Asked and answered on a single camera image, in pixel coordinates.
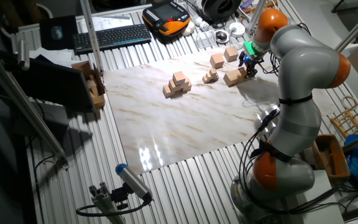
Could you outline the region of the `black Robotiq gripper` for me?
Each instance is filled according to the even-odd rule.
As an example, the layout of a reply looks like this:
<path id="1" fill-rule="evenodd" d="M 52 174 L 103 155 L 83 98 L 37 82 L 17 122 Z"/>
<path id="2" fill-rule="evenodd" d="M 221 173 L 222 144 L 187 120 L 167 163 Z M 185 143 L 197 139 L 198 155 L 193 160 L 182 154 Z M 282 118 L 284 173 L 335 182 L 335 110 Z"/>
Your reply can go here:
<path id="1" fill-rule="evenodd" d="M 247 51 L 242 51 L 239 55 L 239 66 L 240 70 L 247 72 L 247 69 L 250 69 L 249 77 L 255 77 L 257 74 L 257 69 L 254 68 L 256 64 L 261 61 L 261 57 L 257 54 L 251 54 Z"/>

